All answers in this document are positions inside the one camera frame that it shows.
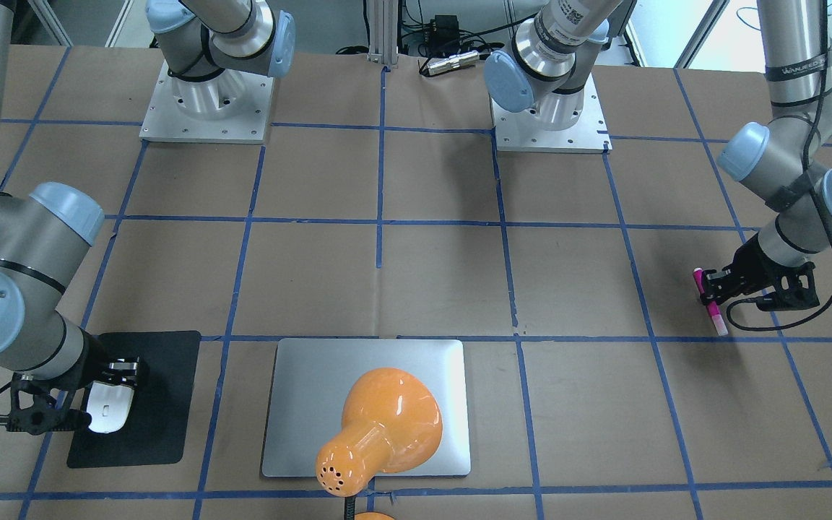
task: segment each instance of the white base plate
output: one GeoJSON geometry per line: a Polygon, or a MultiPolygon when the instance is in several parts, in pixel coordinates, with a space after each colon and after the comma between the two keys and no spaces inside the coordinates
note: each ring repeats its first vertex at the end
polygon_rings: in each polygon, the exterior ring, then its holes
{"type": "Polygon", "coordinates": [[[251,96],[242,110],[223,119],[192,118],[178,106],[172,93],[168,65],[162,63],[156,88],[139,129],[139,137],[152,142],[230,142],[263,144],[272,107],[274,79],[236,71],[251,96]]]}
{"type": "Polygon", "coordinates": [[[529,110],[509,112],[490,100],[496,127],[496,149],[501,152],[560,152],[561,154],[602,154],[612,149],[605,116],[592,76],[586,80],[584,109],[571,128],[546,131],[529,110]]]}
{"type": "Polygon", "coordinates": [[[393,477],[451,477],[471,472],[461,342],[282,339],[274,359],[261,473],[265,477],[313,477],[317,453],[341,429],[342,408],[352,385],[365,372],[382,366],[416,376],[442,411],[438,451],[419,467],[393,477]]]}

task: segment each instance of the qr code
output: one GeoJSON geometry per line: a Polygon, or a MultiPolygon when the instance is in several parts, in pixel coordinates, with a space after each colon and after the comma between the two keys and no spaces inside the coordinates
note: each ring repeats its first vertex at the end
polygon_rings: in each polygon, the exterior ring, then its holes
{"type": "Polygon", "coordinates": [[[580,21],[583,19],[584,15],[575,9],[571,9],[571,13],[567,14],[567,20],[570,20],[573,25],[580,25],[580,21]]]}

